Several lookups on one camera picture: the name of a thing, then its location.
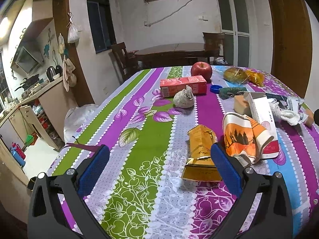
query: white cardboard box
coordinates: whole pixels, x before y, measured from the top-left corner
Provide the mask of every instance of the white cardboard box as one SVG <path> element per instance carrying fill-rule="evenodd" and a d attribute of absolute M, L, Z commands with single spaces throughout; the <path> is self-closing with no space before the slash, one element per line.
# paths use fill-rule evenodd
<path fill-rule="evenodd" d="M 279 154 L 277 131 L 266 94 L 264 92 L 245 92 L 244 98 L 249 103 L 252 118 L 274 137 L 264 148 L 262 159 L 277 157 Z"/>

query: light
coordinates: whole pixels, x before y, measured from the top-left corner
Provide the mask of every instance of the light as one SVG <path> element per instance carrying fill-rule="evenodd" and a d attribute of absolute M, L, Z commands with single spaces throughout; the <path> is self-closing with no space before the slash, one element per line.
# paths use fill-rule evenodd
<path fill-rule="evenodd" d="M 9 28 L 9 20 L 8 17 L 5 17 L 0 23 L 0 38 L 3 38 L 8 31 Z"/>

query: apple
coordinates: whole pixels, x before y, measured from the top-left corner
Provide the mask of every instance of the apple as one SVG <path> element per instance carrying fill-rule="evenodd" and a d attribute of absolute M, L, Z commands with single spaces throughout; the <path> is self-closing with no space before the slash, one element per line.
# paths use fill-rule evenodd
<path fill-rule="evenodd" d="M 206 62 L 196 62 L 195 64 L 193 64 L 190 70 L 190 74 L 191 76 L 201 75 L 207 82 L 210 82 L 213 74 L 213 69 L 211 65 Z"/>

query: metal screw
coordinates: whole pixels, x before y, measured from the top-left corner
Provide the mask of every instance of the metal screw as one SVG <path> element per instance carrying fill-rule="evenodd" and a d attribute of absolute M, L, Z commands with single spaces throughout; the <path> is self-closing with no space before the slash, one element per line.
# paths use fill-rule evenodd
<path fill-rule="evenodd" d="M 74 173 L 75 173 L 75 170 L 72 169 L 72 168 L 70 168 L 70 169 L 68 169 L 68 170 L 66 171 L 66 174 L 67 174 L 67 175 L 73 175 Z"/>
<path fill-rule="evenodd" d="M 245 171 L 246 171 L 248 174 L 252 174 L 252 173 L 254 172 L 254 170 L 253 170 L 252 168 L 250 168 L 250 167 L 247 167 L 247 168 L 245 169 Z"/>
<path fill-rule="evenodd" d="M 275 172 L 277 178 L 282 178 L 282 174 L 280 172 Z"/>
<path fill-rule="evenodd" d="M 39 179 L 44 178 L 44 176 L 45 176 L 45 173 L 44 173 L 44 172 L 40 172 L 40 173 L 38 174 L 38 178 L 39 178 Z"/>

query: tile floor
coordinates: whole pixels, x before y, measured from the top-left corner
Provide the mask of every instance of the tile floor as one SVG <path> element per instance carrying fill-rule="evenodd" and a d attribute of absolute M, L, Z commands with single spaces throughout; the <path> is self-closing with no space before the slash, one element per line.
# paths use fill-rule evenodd
<path fill-rule="evenodd" d="M 26 165 L 23 167 L 23 171 L 30 179 L 40 172 L 46 173 L 59 153 L 42 138 L 38 138 L 35 145 L 29 146 L 24 154 L 26 155 Z"/>

